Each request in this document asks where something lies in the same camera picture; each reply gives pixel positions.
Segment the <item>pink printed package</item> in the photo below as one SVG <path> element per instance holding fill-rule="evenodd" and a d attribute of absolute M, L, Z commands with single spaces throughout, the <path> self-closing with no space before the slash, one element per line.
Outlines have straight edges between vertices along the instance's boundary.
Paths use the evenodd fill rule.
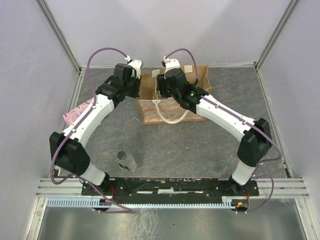
<path fill-rule="evenodd" d="M 90 105 L 92 101 L 93 98 L 81 103 L 69 112 L 63 114 L 63 119 L 67 126 L 72 125 L 78 119 L 78 117 L 86 110 L 86 108 Z"/>

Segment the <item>left aluminium frame post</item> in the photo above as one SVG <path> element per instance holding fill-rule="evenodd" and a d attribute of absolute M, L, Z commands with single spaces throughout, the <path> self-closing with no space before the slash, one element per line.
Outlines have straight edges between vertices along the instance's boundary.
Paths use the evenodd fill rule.
<path fill-rule="evenodd" d="M 60 29 L 59 25 L 57 24 L 55 17 L 50 10 L 50 7 L 46 0 L 35 0 L 36 4 L 38 5 L 40 11 L 42 12 L 43 16 L 45 17 L 47 23 L 49 24 L 53 34 L 55 35 L 56 39 L 58 40 L 62 50 L 66 54 L 68 60 L 70 61 L 73 68 L 76 70 L 77 73 L 81 71 L 81 67 L 76 60 L 75 55 L 73 54 L 62 30 Z"/>

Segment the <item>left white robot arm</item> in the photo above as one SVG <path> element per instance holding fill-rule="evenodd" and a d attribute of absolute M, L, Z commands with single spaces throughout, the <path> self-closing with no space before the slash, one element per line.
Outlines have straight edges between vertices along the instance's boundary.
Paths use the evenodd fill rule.
<path fill-rule="evenodd" d="M 91 163 L 85 146 L 102 120 L 125 97 L 139 96 L 142 66 L 140 60 L 118 63 L 113 75 L 97 88 L 95 98 L 74 123 L 62 133 L 53 132 L 49 137 L 52 166 L 91 182 L 99 195 L 110 191 L 109 175 Z"/>

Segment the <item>right aluminium frame post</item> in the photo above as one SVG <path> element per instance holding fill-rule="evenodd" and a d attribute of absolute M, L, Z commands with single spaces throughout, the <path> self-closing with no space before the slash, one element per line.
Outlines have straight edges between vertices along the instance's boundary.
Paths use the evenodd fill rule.
<path fill-rule="evenodd" d="M 285 8 L 279 22 L 277 23 L 274 31 L 272 32 L 266 46 L 264 47 L 262 53 L 260 54 L 259 59 L 255 63 L 255 69 L 258 72 L 262 66 L 264 65 L 265 61 L 267 60 L 270 52 L 272 51 L 274 45 L 276 44 L 278 38 L 280 37 L 282 31 L 285 29 L 290 17 L 294 13 L 299 0 L 290 0 L 287 7 Z"/>

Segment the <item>brown canvas tote bag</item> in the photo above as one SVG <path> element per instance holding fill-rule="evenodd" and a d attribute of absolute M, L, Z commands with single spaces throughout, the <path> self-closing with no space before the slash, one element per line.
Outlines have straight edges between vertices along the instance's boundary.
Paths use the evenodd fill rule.
<path fill-rule="evenodd" d="M 185 65 L 180 68 L 186 73 L 186 79 L 190 83 L 194 83 L 196 80 L 194 66 Z M 180 122 L 204 121 L 205 118 L 203 116 L 183 109 L 172 97 L 164 98 L 159 96 L 159 99 L 154 98 L 155 86 L 157 86 L 157 75 L 163 74 L 164 71 L 164 68 L 156 69 L 141 75 L 139 98 L 136 98 L 136 102 L 139 106 L 142 123 L 144 125 L 164 123 L 173 125 Z M 197 87 L 204 89 L 210 94 L 212 87 L 208 79 L 208 65 L 198 65 L 197 71 Z"/>

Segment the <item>tall clear glass bottle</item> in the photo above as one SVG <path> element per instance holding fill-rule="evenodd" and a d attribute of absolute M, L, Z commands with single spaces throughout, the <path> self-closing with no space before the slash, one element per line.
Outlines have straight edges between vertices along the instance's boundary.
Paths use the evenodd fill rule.
<path fill-rule="evenodd" d="M 159 97 L 160 97 L 159 89 L 158 89 L 158 86 L 156 85 L 154 88 L 154 98 L 159 99 Z"/>

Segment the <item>aluminium frame post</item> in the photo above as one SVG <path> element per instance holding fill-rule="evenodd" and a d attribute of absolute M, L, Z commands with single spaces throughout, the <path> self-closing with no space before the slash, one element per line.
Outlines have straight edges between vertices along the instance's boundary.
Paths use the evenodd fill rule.
<path fill-rule="evenodd" d="M 285 29 L 290 17 L 294 13 L 299 0 L 290 0 L 287 7 L 285 8 L 279 22 L 277 23 L 274 31 L 272 32 L 266 46 L 264 47 L 262 53 L 260 54 L 259 59 L 255 63 L 255 69 L 258 72 L 262 66 L 264 65 L 265 61 L 267 60 L 270 52 L 272 51 L 274 45 L 276 44 L 278 38 L 280 37 L 282 31 Z"/>
<path fill-rule="evenodd" d="M 77 73 L 81 71 L 81 67 L 76 60 L 75 55 L 73 54 L 62 30 L 60 29 L 59 25 L 57 24 L 55 17 L 50 10 L 50 7 L 46 0 L 35 0 L 36 4 L 38 5 L 40 11 L 42 12 L 43 16 L 45 17 L 47 23 L 49 24 L 53 34 L 55 35 L 56 39 L 58 40 L 62 50 L 66 54 L 68 60 L 70 61 L 73 68 L 76 70 Z"/>

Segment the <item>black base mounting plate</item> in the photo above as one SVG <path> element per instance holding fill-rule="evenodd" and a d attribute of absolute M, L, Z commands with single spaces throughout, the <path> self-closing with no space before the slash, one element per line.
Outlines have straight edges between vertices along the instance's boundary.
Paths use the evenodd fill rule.
<path fill-rule="evenodd" d="M 259 196 L 258 184 L 249 180 L 245 186 L 237 187 L 224 178 L 110 178 L 106 187 L 98 187 L 104 195 L 114 191 L 119 196 L 133 194 L 213 194 L 218 197 Z"/>

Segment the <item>short clear glass bottle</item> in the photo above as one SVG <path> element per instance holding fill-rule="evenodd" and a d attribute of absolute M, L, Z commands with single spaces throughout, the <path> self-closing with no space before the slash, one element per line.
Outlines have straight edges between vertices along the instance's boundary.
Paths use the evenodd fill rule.
<path fill-rule="evenodd" d="M 137 163 L 131 153 L 125 151 L 119 151 L 114 155 L 114 159 L 117 165 L 124 170 L 135 172 L 137 168 Z"/>

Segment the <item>aluminium front rail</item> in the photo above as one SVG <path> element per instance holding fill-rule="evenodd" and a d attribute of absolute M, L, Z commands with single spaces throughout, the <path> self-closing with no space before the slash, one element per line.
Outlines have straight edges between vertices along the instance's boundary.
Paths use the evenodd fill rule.
<path fill-rule="evenodd" d="M 256 180 L 259 196 L 267 198 L 273 191 L 272 199 L 308 199 L 310 196 L 302 178 L 261 178 Z M 69 178 L 59 185 L 50 178 L 40 180 L 35 196 L 37 198 L 81 198 L 82 184 L 76 178 Z"/>

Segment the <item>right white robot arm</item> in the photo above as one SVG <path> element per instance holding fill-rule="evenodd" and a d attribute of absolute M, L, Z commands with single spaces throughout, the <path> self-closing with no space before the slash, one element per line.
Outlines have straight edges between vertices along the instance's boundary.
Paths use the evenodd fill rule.
<path fill-rule="evenodd" d="M 211 120 L 239 141 L 239 162 L 228 188 L 236 196 L 245 192 L 258 163 L 272 146 L 269 123 L 264 118 L 245 117 L 223 105 L 196 83 L 188 82 L 180 68 L 158 74 L 156 86 L 161 97 L 173 98 L 183 109 Z"/>

